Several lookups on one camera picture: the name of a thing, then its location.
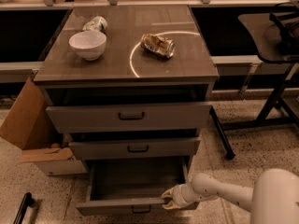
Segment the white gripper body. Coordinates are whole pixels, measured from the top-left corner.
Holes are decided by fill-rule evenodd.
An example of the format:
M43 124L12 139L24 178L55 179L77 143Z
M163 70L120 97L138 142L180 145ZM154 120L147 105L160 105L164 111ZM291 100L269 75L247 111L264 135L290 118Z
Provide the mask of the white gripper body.
M191 204L190 202L187 202L183 196L183 187L183 184L174 186L171 194L172 202L178 209L185 208Z

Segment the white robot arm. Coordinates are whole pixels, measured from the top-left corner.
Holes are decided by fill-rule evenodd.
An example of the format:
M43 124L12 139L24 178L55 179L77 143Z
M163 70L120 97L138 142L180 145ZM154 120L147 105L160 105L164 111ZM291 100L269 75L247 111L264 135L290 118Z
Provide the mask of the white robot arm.
M175 185L162 194L166 210L215 198L250 212L250 224L299 224L299 177L282 169L263 172L252 188L220 182L199 173L191 182Z

